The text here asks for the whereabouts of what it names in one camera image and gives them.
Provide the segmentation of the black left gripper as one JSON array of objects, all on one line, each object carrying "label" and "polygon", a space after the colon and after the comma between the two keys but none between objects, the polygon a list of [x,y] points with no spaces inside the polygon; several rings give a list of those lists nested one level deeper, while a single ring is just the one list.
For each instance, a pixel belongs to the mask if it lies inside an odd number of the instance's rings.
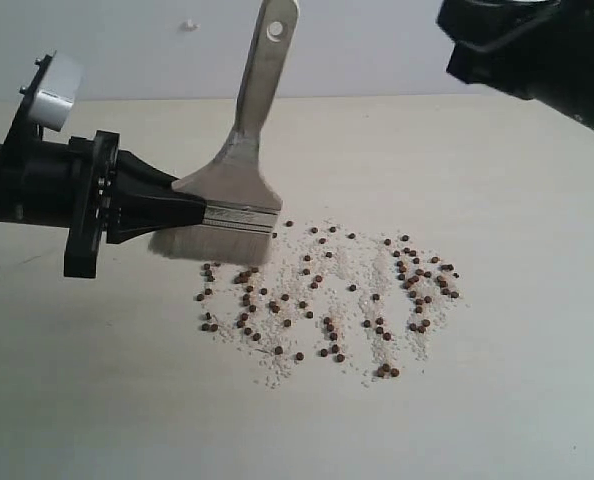
[{"label": "black left gripper", "polygon": [[22,100],[0,144],[0,222],[66,228],[64,276],[96,276],[114,167],[109,244],[202,223],[206,201],[176,194],[174,176],[118,151],[117,133],[99,130],[91,140],[60,144],[44,140],[43,130]]}]

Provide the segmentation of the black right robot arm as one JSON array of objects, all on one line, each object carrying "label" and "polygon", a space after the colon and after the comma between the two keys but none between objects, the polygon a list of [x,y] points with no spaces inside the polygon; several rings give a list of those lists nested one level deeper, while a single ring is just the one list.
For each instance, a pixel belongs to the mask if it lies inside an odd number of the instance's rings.
[{"label": "black right robot arm", "polygon": [[594,1],[445,1],[437,25],[454,43],[449,75],[594,131]]}]

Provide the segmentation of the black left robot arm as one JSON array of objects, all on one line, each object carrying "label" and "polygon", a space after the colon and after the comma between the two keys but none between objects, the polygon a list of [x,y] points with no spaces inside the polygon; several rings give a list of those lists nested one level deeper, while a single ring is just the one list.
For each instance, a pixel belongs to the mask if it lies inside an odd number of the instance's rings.
[{"label": "black left robot arm", "polygon": [[63,273],[93,279],[101,242],[197,225],[204,199],[176,193],[173,177],[119,147],[118,134],[44,140],[23,100],[0,144],[0,223],[65,228]]}]

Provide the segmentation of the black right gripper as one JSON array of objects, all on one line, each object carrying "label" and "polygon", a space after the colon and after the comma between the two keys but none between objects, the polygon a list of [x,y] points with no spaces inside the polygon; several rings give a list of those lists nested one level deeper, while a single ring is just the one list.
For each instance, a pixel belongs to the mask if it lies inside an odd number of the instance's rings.
[{"label": "black right gripper", "polygon": [[594,1],[444,1],[446,72],[521,99],[594,93]]}]

